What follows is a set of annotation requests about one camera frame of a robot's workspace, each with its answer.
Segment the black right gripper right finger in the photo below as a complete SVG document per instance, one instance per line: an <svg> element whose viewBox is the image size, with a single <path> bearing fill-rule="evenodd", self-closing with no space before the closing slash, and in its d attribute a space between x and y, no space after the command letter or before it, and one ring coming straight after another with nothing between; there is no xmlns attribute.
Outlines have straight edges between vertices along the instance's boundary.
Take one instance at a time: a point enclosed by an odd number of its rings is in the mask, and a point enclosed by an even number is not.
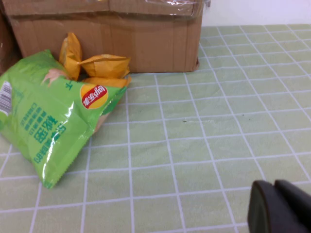
<svg viewBox="0 0 311 233"><path fill-rule="evenodd" d="M284 197L300 223L311 232L311 196L286 180L276 180L274 187Z"/></svg>

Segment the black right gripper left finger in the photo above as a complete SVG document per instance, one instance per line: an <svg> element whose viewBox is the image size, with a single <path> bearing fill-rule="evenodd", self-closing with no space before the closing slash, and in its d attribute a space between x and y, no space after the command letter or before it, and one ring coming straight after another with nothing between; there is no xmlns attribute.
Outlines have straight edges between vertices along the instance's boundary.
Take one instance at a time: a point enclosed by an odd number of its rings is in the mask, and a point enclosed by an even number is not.
<svg viewBox="0 0 311 233"><path fill-rule="evenodd" d="M251 233L306 233L308 229L300 223L274 184L263 180L253 182L247 214L249 231Z"/></svg>

